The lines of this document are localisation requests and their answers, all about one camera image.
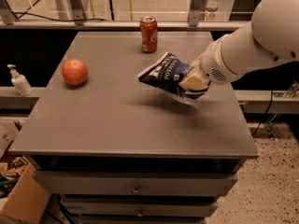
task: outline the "speckled floor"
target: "speckled floor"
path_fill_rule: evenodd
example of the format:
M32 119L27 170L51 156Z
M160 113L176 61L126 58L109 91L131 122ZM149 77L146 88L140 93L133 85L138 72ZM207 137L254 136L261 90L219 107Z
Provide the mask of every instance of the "speckled floor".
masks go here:
M258 119L247 119L253 133ZM282 116L271 141L264 124L254 135L260 157L239 170L239 181L206 224L299 223L299 116ZM41 223L69 223L53 196Z

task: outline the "drawer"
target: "drawer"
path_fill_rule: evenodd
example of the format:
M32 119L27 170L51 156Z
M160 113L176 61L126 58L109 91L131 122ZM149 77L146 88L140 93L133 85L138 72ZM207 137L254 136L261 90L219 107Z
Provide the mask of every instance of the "drawer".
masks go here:
M198 202L183 197L174 198L62 198L63 206L72 214L210 217L216 203Z
M203 218L192 217L79 217L81 224L206 224Z
M52 194L224 196L237 181L230 174L98 173L36 171Z

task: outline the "red soda can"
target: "red soda can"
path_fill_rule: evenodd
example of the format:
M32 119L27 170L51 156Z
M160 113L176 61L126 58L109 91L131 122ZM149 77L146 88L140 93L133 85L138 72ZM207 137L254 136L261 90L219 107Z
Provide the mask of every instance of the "red soda can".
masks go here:
M158 45L158 25L154 17L146 16L140 21L142 34L141 49L151 53L156 51Z

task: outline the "soap dispenser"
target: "soap dispenser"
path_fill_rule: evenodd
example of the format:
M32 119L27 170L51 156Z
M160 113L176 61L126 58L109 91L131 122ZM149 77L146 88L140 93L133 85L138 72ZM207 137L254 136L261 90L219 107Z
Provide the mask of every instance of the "soap dispenser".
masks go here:
M11 83L14 85L17 92L21 96L31 94L33 92L32 87L30 86L26 77L24 75L19 74L19 72L15 69L16 65L8 64L7 67L10 69L10 74L12 76Z

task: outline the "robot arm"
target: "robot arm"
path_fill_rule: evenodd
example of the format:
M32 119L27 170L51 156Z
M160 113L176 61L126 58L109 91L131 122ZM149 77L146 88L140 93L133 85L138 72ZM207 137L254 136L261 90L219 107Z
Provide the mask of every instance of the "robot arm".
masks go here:
M255 70L299 61L298 16L299 0L263 0L251 22L214 41L193 62L201 73L198 82L226 84Z

